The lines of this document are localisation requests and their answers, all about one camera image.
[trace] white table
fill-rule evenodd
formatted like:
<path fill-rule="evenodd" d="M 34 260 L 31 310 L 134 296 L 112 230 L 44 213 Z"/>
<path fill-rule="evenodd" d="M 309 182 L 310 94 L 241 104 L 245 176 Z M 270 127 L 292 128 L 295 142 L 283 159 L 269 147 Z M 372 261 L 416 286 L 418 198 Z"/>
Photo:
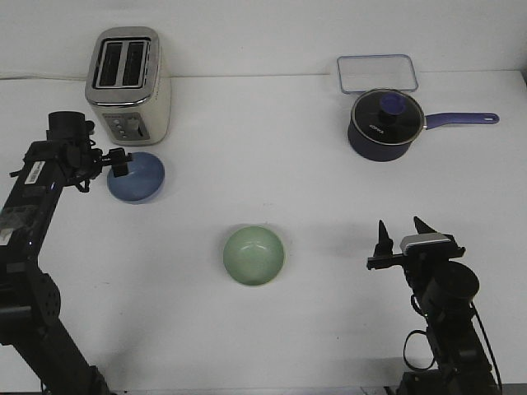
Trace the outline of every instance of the white table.
<path fill-rule="evenodd" d="M 525 382 L 527 90 L 519 72 L 422 73 L 425 113 L 496 112 L 497 125 L 423 134 L 375 163 L 347 142 L 353 98 L 334 76 L 176 78 L 170 132 L 134 148 L 166 166 L 144 205 L 113 198 L 105 172 L 64 190 L 40 254 L 61 319 L 114 389 L 299 388 L 397 383 L 403 340 L 424 321 L 398 268 L 368 272 L 377 221 L 396 245 L 420 216 L 453 234 L 481 283 L 475 298 L 504 382 Z M 94 119 L 82 81 L 0 81 L 0 197 L 47 114 Z M 95 140 L 112 147 L 102 128 Z M 222 266 L 243 224 L 277 231 L 287 261 L 271 283 Z M 424 340 L 408 349 L 428 360 Z M 38 380 L 0 348 L 0 389 Z"/>

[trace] saucepan handle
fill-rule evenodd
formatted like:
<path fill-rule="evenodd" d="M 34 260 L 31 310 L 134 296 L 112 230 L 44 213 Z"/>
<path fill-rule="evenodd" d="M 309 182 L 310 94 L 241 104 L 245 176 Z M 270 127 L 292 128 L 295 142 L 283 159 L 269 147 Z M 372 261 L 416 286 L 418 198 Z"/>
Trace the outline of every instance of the saucepan handle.
<path fill-rule="evenodd" d="M 487 123 L 493 124 L 500 121 L 494 113 L 439 113 L 430 114 L 427 118 L 427 129 L 437 128 L 448 123 Z"/>

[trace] white wall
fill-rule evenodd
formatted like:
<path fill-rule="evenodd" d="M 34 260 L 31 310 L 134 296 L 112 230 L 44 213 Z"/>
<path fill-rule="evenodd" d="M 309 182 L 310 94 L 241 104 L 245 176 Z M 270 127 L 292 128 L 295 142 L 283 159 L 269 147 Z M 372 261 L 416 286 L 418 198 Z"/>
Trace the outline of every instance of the white wall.
<path fill-rule="evenodd" d="M 323 73 L 343 54 L 419 71 L 527 66 L 525 0 L 17 0 L 0 3 L 0 74 L 83 77 L 99 33 L 150 26 L 173 76 Z"/>

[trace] saucepan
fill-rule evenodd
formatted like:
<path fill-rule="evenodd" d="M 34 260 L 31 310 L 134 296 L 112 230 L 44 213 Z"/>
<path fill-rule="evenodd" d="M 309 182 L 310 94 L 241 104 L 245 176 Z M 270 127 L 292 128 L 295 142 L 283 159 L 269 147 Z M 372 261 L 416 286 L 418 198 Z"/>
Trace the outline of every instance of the saucepan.
<path fill-rule="evenodd" d="M 448 123 L 494 124 L 494 113 L 426 115 L 409 95 L 395 89 L 374 89 L 353 105 L 347 138 L 353 149 L 369 160 L 386 162 L 402 156 L 423 129 Z"/>

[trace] toaster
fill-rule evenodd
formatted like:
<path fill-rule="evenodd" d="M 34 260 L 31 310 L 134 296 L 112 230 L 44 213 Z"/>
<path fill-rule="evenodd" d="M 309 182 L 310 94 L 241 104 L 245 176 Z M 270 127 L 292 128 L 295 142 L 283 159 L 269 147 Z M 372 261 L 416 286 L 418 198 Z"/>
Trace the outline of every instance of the toaster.
<path fill-rule="evenodd" d="M 159 142 L 168 130 L 171 85 L 157 33 L 142 26 L 104 31 L 91 57 L 85 94 L 113 143 Z"/>

